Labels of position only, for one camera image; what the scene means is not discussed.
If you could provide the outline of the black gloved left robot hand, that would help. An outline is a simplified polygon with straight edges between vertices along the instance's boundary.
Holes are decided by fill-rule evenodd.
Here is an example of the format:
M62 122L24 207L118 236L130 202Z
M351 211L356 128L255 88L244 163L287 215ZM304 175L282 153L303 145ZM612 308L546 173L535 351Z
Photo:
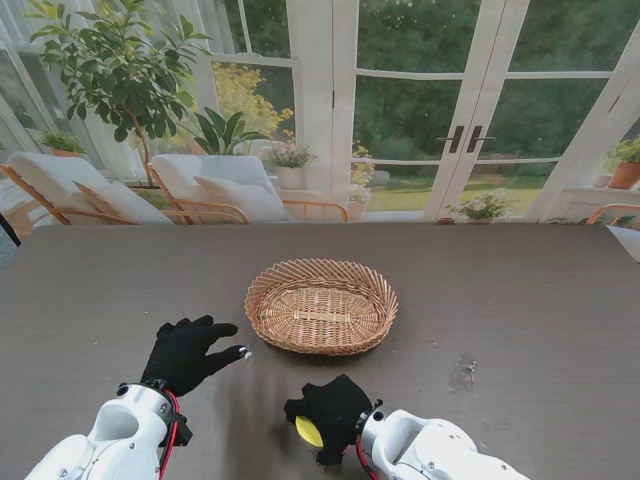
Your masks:
M168 390L176 397L190 393L208 377L247 357L249 349L243 345L209 353L218 340L237 332L235 324L216 323L211 315L163 324L156 333L140 383Z

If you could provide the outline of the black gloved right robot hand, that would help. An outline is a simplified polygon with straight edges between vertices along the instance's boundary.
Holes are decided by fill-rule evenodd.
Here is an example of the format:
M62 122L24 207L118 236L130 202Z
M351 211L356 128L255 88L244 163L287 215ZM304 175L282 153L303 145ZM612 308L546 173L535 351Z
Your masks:
M316 462L323 466L339 465L345 449L356 444L357 423L362 413L373 409L371 401L345 374L325 385L307 383L301 392L300 399L285 402L287 420L292 424L297 417L310 420L323 441Z

